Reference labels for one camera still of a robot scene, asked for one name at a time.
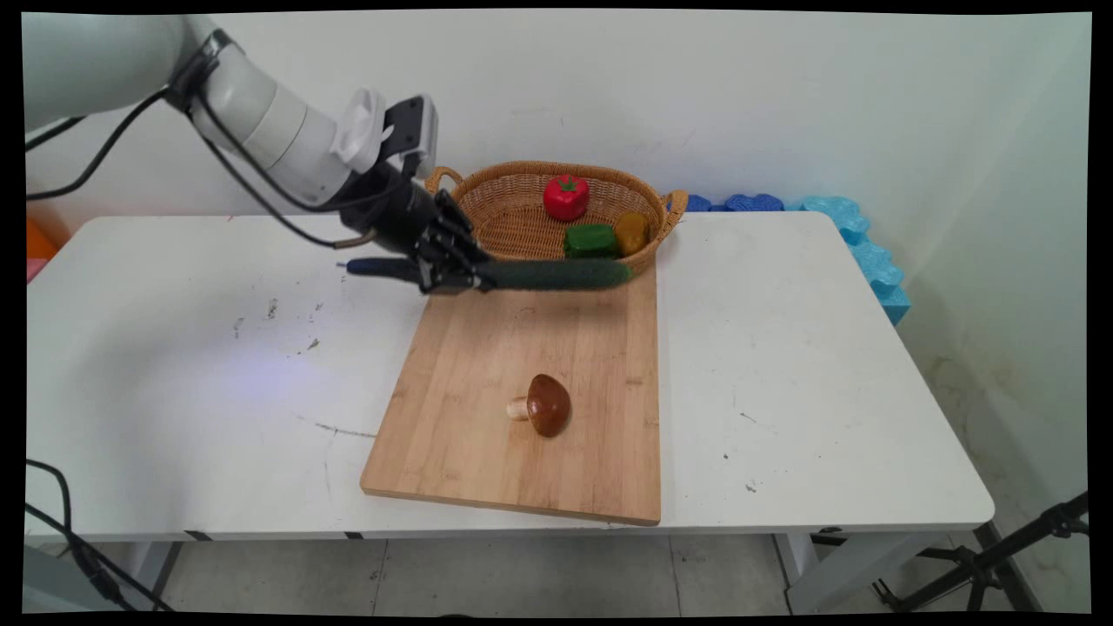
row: dark blue foam piece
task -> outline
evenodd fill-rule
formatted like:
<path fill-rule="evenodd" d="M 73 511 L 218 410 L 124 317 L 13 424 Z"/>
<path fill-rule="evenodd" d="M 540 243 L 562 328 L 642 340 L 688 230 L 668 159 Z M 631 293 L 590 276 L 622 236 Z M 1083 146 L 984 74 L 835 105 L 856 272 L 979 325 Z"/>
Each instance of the dark blue foam piece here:
<path fill-rule="evenodd" d="M 695 213 L 706 213 L 711 208 L 711 200 L 705 198 L 703 196 L 698 196 L 696 194 L 688 194 L 688 208 L 684 211 L 690 211 Z"/>
<path fill-rule="evenodd" d="M 785 203 L 770 196 L 769 194 L 758 194 L 752 198 L 742 194 L 735 194 L 727 198 L 727 207 L 730 211 L 785 211 Z"/>

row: black stand leg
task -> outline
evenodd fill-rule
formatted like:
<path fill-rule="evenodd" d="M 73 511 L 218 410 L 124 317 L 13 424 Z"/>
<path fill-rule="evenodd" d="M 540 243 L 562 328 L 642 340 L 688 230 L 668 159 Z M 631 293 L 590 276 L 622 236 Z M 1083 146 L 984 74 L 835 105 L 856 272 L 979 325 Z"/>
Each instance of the black stand leg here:
<path fill-rule="evenodd" d="M 1024 525 L 983 552 L 974 552 L 967 548 L 936 550 L 936 554 L 932 555 L 933 558 L 949 558 L 958 563 L 958 567 L 920 587 L 904 599 L 896 597 L 884 580 L 875 583 L 874 590 L 880 597 L 881 603 L 895 613 L 909 613 L 969 581 L 971 597 L 966 610 L 981 610 L 982 600 L 985 598 L 985 588 L 988 586 L 999 588 L 999 584 L 993 579 L 992 575 L 997 566 L 1048 535 L 1065 538 L 1070 537 L 1072 532 L 1078 532 L 1089 537 L 1090 526 L 1078 520 L 1087 512 L 1090 512 L 1090 491 L 1083 491 L 1073 500 L 1047 509 L 1037 519 Z"/>
<path fill-rule="evenodd" d="M 982 610 L 983 598 L 985 598 L 985 585 L 982 583 L 971 585 L 971 597 L 966 600 L 966 610 Z"/>

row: mushroom stem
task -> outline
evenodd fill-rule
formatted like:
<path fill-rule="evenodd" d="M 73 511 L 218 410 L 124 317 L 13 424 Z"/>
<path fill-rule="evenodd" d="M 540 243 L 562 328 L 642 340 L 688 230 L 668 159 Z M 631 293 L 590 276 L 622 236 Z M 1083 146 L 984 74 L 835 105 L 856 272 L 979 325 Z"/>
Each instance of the mushroom stem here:
<path fill-rule="evenodd" d="M 525 407 L 525 397 L 519 397 L 506 404 L 506 415 L 514 421 L 530 419 L 530 410 Z"/>

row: black cable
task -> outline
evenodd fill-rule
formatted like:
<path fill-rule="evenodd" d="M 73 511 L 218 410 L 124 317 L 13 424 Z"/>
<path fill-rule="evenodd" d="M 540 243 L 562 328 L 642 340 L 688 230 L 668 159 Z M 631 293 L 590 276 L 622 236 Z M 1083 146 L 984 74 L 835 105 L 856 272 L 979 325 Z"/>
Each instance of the black cable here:
<path fill-rule="evenodd" d="M 147 599 L 149 599 L 150 601 L 152 601 L 155 604 L 155 606 L 157 606 L 158 608 L 161 608 L 162 610 L 168 610 L 170 613 L 174 613 L 174 609 L 170 608 L 170 606 L 167 605 L 165 601 L 162 601 L 161 598 L 159 598 L 155 594 L 150 593 L 150 590 L 147 589 L 147 587 L 144 587 L 142 585 L 140 585 L 139 581 L 137 581 L 135 578 L 132 578 L 130 575 L 128 575 L 127 571 L 124 571 L 122 569 L 120 569 L 115 563 L 111 561 L 111 559 L 109 559 L 108 557 L 106 557 L 105 555 L 102 555 L 100 552 L 100 550 L 98 550 L 97 548 L 93 548 L 91 545 L 89 545 L 89 542 L 86 541 L 85 539 L 82 539 L 79 535 L 73 534 L 68 528 L 63 527 L 61 524 L 58 524 L 58 520 L 56 520 L 55 518 L 50 517 L 49 515 L 40 511 L 39 509 L 35 508 L 35 506 L 31 505 L 30 502 L 23 502 L 23 510 L 26 510 L 27 512 L 31 513 L 32 516 L 39 518 L 47 526 L 53 528 L 58 532 L 61 532 L 66 537 L 66 540 L 69 541 L 70 544 L 75 544 L 75 545 L 77 545 L 77 547 L 79 547 L 81 549 L 85 549 L 85 550 L 89 550 L 90 552 L 92 552 L 92 555 L 100 563 L 105 564 L 105 566 L 107 566 L 108 569 L 111 570 L 112 574 L 115 574 L 115 575 L 119 576 L 120 578 L 122 578 L 125 583 L 127 583 L 134 589 L 136 589 L 137 591 L 139 591 L 140 594 L 142 594 Z"/>
<path fill-rule="evenodd" d="M 270 217 L 274 217 L 275 219 L 277 219 L 278 222 L 280 222 L 283 226 L 289 228 L 297 236 L 302 237 L 303 239 L 305 239 L 305 241 L 307 241 L 309 243 L 314 243 L 314 244 L 317 244 L 319 246 L 325 246 L 325 247 L 331 247 L 331 248 L 335 248 L 336 247 L 336 243 L 337 242 L 326 242 L 325 239 L 321 239 L 321 238 L 314 237 L 313 235 L 311 235 L 311 234 L 306 233 L 305 231 L 298 228 L 297 226 L 295 226 L 294 224 L 292 224 L 288 219 L 286 219 L 286 217 L 284 217 L 283 214 L 278 213 L 275 209 L 275 207 L 270 206 L 270 203 L 268 203 L 262 195 L 259 195 L 259 193 L 255 189 L 255 187 L 252 187 L 247 183 L 247 180 L 245 180 L 244 177 L 240 176 L 239 172 L 236 170 L 236 168 L 233 167 L 233 165 L 230 163 L 228 163 L 228 159 L 224 158 L 224 155 L 220 154 L 220 148 L 217 148 L 216 145 L 214 145 L 213 141 L 209 141 L 208 138 L 205 137 L 204 135 L 201 135 L 200 137 L 201 137 L 201 140 L 205 141 L 205 145 L 208 146 L 208 149 L 213 153 L 213 156 L 215 156 L 216 159 L 220 162 L 220 165 L 223 165 L 224 168 L 228 170 L 228 174 L 230 174 L 232 177 L 235 178 L 236 182 L 239 183 L 239 185 L 242 187 L 244 187 L 244 190 L 246 190 L 248 194 L 250 194 L 252 197 L 255 198 L 255 202 L 259 203 L 259 205 L 263 206 L 263 208 L 266 209 L 266 212 L 270 214 Z"/>
<path fill-rule="evenodd" d="M 255 160 L 255 157 L 253 157 L 250 154 L 248 154 L 247 149 L 244 148 L 244 145 L 239 143 L 239 139 L 236 139 L 236 137 L 233 136 L 232 131 L 228 130 L 228 128 L 224 125 L 224 123 L 220 121 L 220 118 L 218 118 L 216 116 L 216 114 L 213 111 L 213 107 L 209 106 L 209 104 L 208 104 L 208 98 L 206 98 L 205 96 L 198 95 L 197 99 L 200 100 L 201 107 L 205 108 L 205 113 L 208 114 L 208 117 L 209 117 L 209 119 L 213 120 L 213 124 L 216 125 L 216 127 L 217 127 L 218 130 L 220 130 L 220 134 L 224 135 L 225 139 L 227 139 L 228 143 L 230 143 L 233 146 L 235 146 L 236 150 L 239 153 L 239 156 L 244 160 L 246 160 L 248 165 L 252 166 L 252 169 L 254 169 L 255 173 L 258 174 L 260 178 L 263 178 L 268 185 L 270 185 L 270 188 L 273 188 L 275 192 L 277 192 L 278 195 L 282 196 L 282 198 L 284 200 L 286 200 L 289 204 L 292 204 L 292 205 L 301 208 L 302 211 L 307 211 L 309 213 L 328 213 L 328 212 L 332 212 L 332 211 L 339 211 L 342 208 L 349 208 L 349 207 L 353 207 L 353 206 L 361 206 L 361 205 L 364 205 L 364 204 L 366 204 L 368 202 L 375 202 L 375 200 L 385 198 L 386 196 L 388 196 L 388 195 L 393 194 L 394 192 L 396 192 L 400 187 L 402 187 L 402 185 L 405 185 L 406 182 L 407 182 L 407 179 L 408 179 L 408 177 L 405 176 L 405 174 L 403 173 L 402 178 L 394 186 L 392 186 L 391 188 L 386 189 L 385 192 L 381 192 L 378 194 L 373 194 L 373 195 L 370 195 L 370 196 L 364 196 L 362 198 L 355 198 L 355 199 L 351 199 L 351 200 L 343 200 L 343 202 L 337 202 L 337 203 L 325 203 L 325 204 L 319 205 L 319 206 L 313 206 L 311 204 L 305 204 L 302 200 L 299 200 L 299 199 L 295 198 L 294 196 L 292 196 L 288 192 L 286 192 L 286 189 L 284 189 L 282 187 L 282 185 L 278 184 L 277 180 L 275 180 L 274 178 L 270 177 L 269 174 L 267 174 L 266 169 L 264 169 L 263 166 L 259 165 L 259 162 Z"/>
<path fill-rule="evenodd" d="M 66 477 L 62 476 L 61 470 L 33 459 L 27 459 L 27 464 L 53 475 L 55 479 L 58 481 L 59 489 L 62 491 L 62 526 L 66 527 L 66 530 L 72 530 L 73 526 L 70 524 L 69 485 L 66 483 Z"/>
<path fill-rule="evenodd" d="M 98 167 L 100 167 L 100 162 L 105 160 L 105 157 L 108 156 L 108 151 L 112 149 L 112 146 L 115 146 L 116 141 L 120 138 L 120 136 L 124 135 L 124 131 L 128 129 L 128 126 L 131 126 L 131 123 L 135 121 L 137 117 L 139 117 L 139 114 L 147 110 L 147 107 L 162 99 L 162 96 L 166 95 L 166 91 L 167 90 L 165 88 L 160 89 L 159 91 L 148 96 L 146 100 L 139 102 L 139 105 L 136 106 L 136 108 L 131 109 L 131 113 L 129 113 L 128 116 L 124 118 L 124 121 L 121 121 L 116 127 L 116 129 L 112 130 L 112 134 L 108 136 L 108 139 L 105 141 L 105 145 L 100 147 L 100 151 L 98 151 L 97 156 L 92 158 L 92 162 L 89 164 L 89 166 L 85 168 L 85 172 L 81 173 L 81 176 L 78 176 L 77 180 L 73 180 L 69 185 L 66 185 L 65 187 L 60 187 L 58 189 L 53 189 L 50 192 L 28 194 L 27 202 L 42 200 L 47 198 L 65 196 L 66 194 L 77 189 L 81 185 L 85 185 L 85 183 L 89 179 L 89 177 L 92 176 L 92 173 L 96 172 Z"/>
<path fill-rule="evenodd" d="M 73 128 L 75 126 L 77 126 L 77 124 L 79 121 L 81 121 L 82 119 L 85 119 L 83 115 L 81 117 L 71 117 L 71 118 L 67 119 L 66 121 L 59 124 L 58 126 L 55 126 L 50 130 L 47 130 L 42 135 L 39 135 L 38 137 L 31 139 L 30 141 L 23 144 L 23 153 L 24 154 L 29 153 L 29 151 L 33 150 L 35 148 L 38 148 L 42 144 L 46 144 L 47 141 L 53 139 L 55 137 L 61 135 L 62 133 L 66 133 L 70 128 Z"/>

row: orange object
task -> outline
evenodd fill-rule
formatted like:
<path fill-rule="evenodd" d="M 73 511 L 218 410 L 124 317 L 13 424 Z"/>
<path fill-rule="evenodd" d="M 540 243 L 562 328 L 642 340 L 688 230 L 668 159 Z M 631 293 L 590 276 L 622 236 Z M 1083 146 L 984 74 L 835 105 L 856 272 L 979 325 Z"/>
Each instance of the orange object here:
<path fill-rule="evenodd" d="M 38 224 L 27 218 L 27 257 L 46 258 L 50 261 L 58 254 L 58 246 L 50 243 L 50 239 L 42 234 Z"/>

